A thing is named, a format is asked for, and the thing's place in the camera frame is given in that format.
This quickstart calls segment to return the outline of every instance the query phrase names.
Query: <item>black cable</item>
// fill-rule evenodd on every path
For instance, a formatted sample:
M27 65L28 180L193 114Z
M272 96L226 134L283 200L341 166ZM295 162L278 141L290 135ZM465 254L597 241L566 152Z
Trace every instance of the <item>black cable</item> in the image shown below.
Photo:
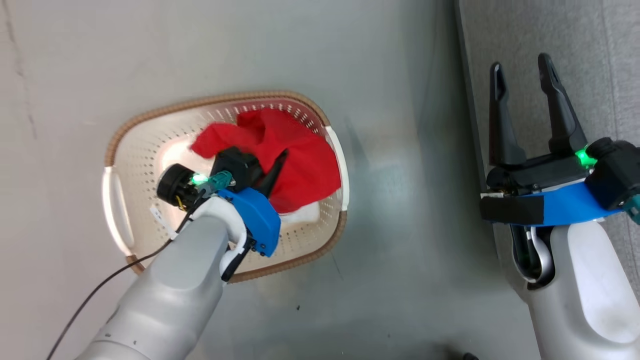
M195 211L195 209L197 209L201 204L199 204L198 202L200 200L202 200L202 196L204 195L204 191L201 191L198 194L198 197L196 197L195 201L193 202L193 206L191 207L191 209L189 209L189 211L187 211L187 213L184 215L184 218L182 219L182 222L180 223L180 226L178 226L178 229L176 230L176 233L180 233L180 231L182 230L182 228L184 227L185 224L187 224L187 221L189 221L189 217L191 217L191 215L193 215L193 212ZM74 323L74 321L76 320L76 318L78 317L78 315L80 314L80 312L84 309L85 305L87 305L87 303L89 303L89 300L91 300L91 298L95 295L95 293L98 292L98 290L100 290L107 282L109 282L111 279L113 279L114 277L116 277L118 274L120 274L121 272L123 272L124 270L127 270L128 268L140 264L141 262L143 262L144 260L147 260L149 258L152 258L156 255L158 255L162 250L164 250L167 245L169 245L173 240L169 239L166 241L166 243L164 243L164 245L162 245L160 247L160 249L157 249L156 251L152 252L151 254L144 256L142 258L139 258L138 260L132 262L131 264L128 264L126 266L123 266L122 268L120 268L118 271L114 272L113 274L109 275L109 277L107 277L106 279L104 279L98 286L95 287L95 289L93 289L93 291L89 294L89 296L86 297L86 299L84 300L84 302L80 305L80 307L78 308L78 310L76 310L76 312L74 313L73 316L71 316L71 320L69 320L69 323L67 323L67 326L65 326L65 328L62 330L62 333L60 334L60 336L58 337L58 340L56 340L56 343L53 345L53 348L51 349L51 351L49 352L49 356L47 356L47 360L51 360L51 358L53 358L53 354L56 352L56 350L58 349L58 346L60 345L60 343L62 342L62 339L65 337L65 335L67 335L67 331L69 331L69 329L71 328L71 325Z

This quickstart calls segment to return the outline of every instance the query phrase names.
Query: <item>green light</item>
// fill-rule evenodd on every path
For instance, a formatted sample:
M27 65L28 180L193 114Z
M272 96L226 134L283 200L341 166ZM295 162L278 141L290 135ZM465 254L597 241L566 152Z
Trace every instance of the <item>green light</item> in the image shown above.
M191 182L194 185L202 185L206 183L208 180L209 178L203 174L193 174L193 176L191 177Z
M587 155L586 147L582 150L576 151L575 155L578 157L578 159L580 160L580 164L583 167L592 167L598 162L598 160L590 158L589 155Z

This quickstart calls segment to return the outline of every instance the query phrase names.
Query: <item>teal connector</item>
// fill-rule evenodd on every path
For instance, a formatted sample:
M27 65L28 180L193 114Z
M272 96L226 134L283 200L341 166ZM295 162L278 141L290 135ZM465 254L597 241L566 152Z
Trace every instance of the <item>teal connector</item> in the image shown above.
M622 208L636 224L640 225L640 194L632 197Z
M198 186L198 191L205 190L205 193L202 197L208 198L218 190L222 190L228 187L232 181L233 177L231 176L231 173L226 170L222 170L221 172L218 172L217 174L214 174L213 176L208 178L206 182L200 184Z
M233 177L231 176L230 172L222 170L221 172L218 172L217 174L210 177L208 183L211 183L215 191L218 191L229 186L232 179Z

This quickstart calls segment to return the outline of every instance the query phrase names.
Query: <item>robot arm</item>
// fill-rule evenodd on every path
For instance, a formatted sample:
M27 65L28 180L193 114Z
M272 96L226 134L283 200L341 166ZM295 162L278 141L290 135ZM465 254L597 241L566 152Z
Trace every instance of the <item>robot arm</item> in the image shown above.
M480 210L511 227L510 266L525 280L543 359L640 359L640 306L609 237L595 220L626 211L640 224L640 150L602 138L587 146L547 54L550 154L527 159L507 108L502 66L491 68L490 162Z
M183 360L220 301L229 235L209 215L182 230L120 299L78 360Z
M78 359L185 359L248 251L275 251L280 218L268 197L286 155L267 174L236 148L218 154L208 178L179 164L169 167L157 195L193 221L127 290Z

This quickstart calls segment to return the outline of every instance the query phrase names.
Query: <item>gray robot arm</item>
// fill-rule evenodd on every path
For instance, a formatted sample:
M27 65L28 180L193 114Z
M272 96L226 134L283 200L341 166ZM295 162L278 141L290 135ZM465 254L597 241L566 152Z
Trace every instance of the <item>gray robot arm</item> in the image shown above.
M640 359L640 306L598 222L553 228L553 279L524 299L543 359Z
M220 301L226 223L203 215L186 226L120 299L78 360L183 360Z

